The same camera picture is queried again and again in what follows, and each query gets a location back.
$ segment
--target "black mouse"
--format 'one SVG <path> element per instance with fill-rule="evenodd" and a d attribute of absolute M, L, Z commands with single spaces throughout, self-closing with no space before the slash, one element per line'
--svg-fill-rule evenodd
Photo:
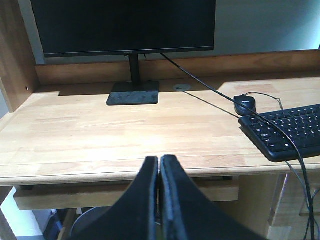
<path fill-rule="evenodd" d="M 252 96 L 246 96 L 246 95 L 240 95 L 240 96 L 234 96 L 233 100 L 236 103 L 240 103 L 247 108 L 251 109 L 252 111 L 256 111 L 256 100 Z M 245 109 L 244 107 L 240 106 L 239 104 L 234 104 L 234 110 L 237 114 L 240 116 L 247 116 L 247 115 L 252 115 L 252 112 L 249 110 Z"/>

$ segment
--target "black keyboard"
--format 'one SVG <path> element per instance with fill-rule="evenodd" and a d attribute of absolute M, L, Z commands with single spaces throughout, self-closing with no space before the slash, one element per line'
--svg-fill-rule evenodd
<path fill-rule="evenodd" d="M 303 158 L 320 155 L 320 104 L 261 114 L 283 130 L 295 143 Z M 298 159 L 289 141 L 272 125 L 257 116 L 239 119 L 243 131 L 271 162 Z"/>

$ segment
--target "wall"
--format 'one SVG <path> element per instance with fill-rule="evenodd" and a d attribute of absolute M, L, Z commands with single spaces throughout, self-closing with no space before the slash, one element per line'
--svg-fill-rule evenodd
<path fill-rule="evenodd" d="M 28 0 L 19 0 L 37 64 L 123 61 L 124 56 L 44 59 Z M 319 0 L 217 0 L 215 50 L 168 54 L 172 58 L 318 49 Z M 159 59 L 159 54 L 148 54 Z"/>
<path fill-rule="evenodd" d="M 0 89 L 0 119 L 9 112 L 4 95 Z"/>
<path fill-rule="evenodd" d="M 20 211 L 18 209 L 14 200 L 15 192 L 16 189 L 13 188 L 1 205 L 1 210 L 14 235 L 18 239 L 19 237 L 42 236 L 42 231 L 33 212 L 31 210 Z"/>

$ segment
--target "cable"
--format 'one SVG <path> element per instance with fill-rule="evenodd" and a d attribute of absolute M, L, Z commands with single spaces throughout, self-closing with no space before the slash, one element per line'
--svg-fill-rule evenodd
<path fill-rule="evenodd" d="M 297 146 L 295 145 L 295 143 L 292 141 L 292 139 L 282 130 L 280 129 L 277 125 L 275 125 L 272 121 L 266 119 L 265 117 L 263 117 L 262 115 L 260 115 L 259 113 L 251 110 L 250 108 L 246 107 L 245 105 L 238 103 L 236 101 L 234 101 L 232 98 L 228 97 L 227 95 L 223 94 L 222 92 L 219 92 L 218 90 L 216 90 L 215 88 L 207 85 L 205 82 L 201 81 L 200 79 L 198 79 L 196 76 L 192 75 L 191 73 L 189 73 L 187 70 L 185 70 L 184 68 L 182 68 L 181 66 L 179 66 L 177 63 L 175 63 L 174 61 L 172 61 L 170 58 L 168 58 L 166 55 L 164 55 L 163 53 L 160 53 L 166 60 L 168 60 L 170 63 L 172 63 L 174 66 L 176 66 L 178 69 L 180 69 L 181 71 L 183 71 L 184 73 L 186 73 L 187 75 L 189 75 L 190 77 L 192 77 L 193 79 L 197 80 L 200 84 L 202 84 L 203 86 L 205 86 L 206 88 L 210 89 L 211 91 L 215 92 L 216 94 L 220 95 L 221 97 L 240 105 L 241 107 L 245 108 L 246 110 L 250 111 L 251 113 L 253 113 L 254 115 L 258 116 L 260 118 L 260 121 L 267 124 L 268 126 L 272 125 L 276 130 L 278 130 L 288 141 L 289 143 L 293 146 L 294 150 L 296 151 L 297 155 L 298 155 L 298 161 L 301 165 L 301 169 L 303 172 L 303 177 L 304 177 L 304 183 L 305 183 L 305 188 L 306 188 L 306 193 L 307 193 L 307 199 L 308 199 L 308 204 L 309 204 L 309 218 L 310 218 L 310 225 L 311 225 L 311 240 L 315 240 L 315 216 L 314 216 L 314 206 L 313 206 L 313 199 L 311 197 L 311 192 L 310 192 L 310 184 L 309 184 L 309 179 L 308 179 L 308 174 L 307 174 L 307 169 L 306 169 L 306 165 L 305 162 L 300 154 L 299 149 L 297 148 Z"/>
<path fill-rule="evenodd" d="M 320 188 L 317 189 L 314 194 L 312 195 L 312 199 L 315 198 L 315 196 L 319 193 L 320 191 Z M 318 231 L 318 237 L 317 239 L 320 240 L 320 227 L 319 227 L 319 224 L 317 223 L 316 220 L 314 220 L 315 224 L 316 224 L 316 227 L 317 227 L 317 231 Z M 310 217 L 308 218 L 308 223 L 306 225 L 306 230 L 305 230 L 305 233 L 304 233 L 304 237 L 303 237 L 303 240 L 306 240 L 307 239 L 307 235 L 308 235 L 308 230 L 309 230 L 309 225 L 310 225 Z"/>
<path fill-rule="evenodd" d="M 283 109 L 284 109 L 284 107 L 282 106 L 282 102 L 281 102 L 281 99 L 280 99 L 280 98 L 276 98 L 276 97 L 271 96 L 271 95 L 269 95 L 269 94 L 261 93 L 261 92 L 257 92 L 257 91 L 250 91 L 250 92 L 247 92 L 247 93 L 245 94 L 245 96 L 247 96 L 247 95 L 249 95 L 249 94 L 260 94 L 260 95 L 268 96 L 268 97 L 270 97 L 270 98 L 272 98 L 272 99 L 276 100 L 276 101 L 279 103 L 281 110 L 283 110 Z"/>

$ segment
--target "desk surface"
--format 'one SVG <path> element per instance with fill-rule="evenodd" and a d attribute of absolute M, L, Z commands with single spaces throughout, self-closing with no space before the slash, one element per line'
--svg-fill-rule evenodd
<path fill-rule="evenodd" d="M 320 103 L 320 77 L 204 80 L 230 97 L 250 91 L 284 108 Z M 173 86 L 190 83 L 191 91 Z M 112 83 L 42 87 L 0 121 L 0 186 L 132 180 L 146 156 L 174 154 L 192 177 L 288 172 L 240 129 L 233 103 L 191 79 L 160 82 L 155 105 L 106 106 Z M 278 103 L 254 95 L 257 111 Z M 320 169 L 320 157 L 305 160 Z M 292 161 L 298 168 L 298 162 Z"/>

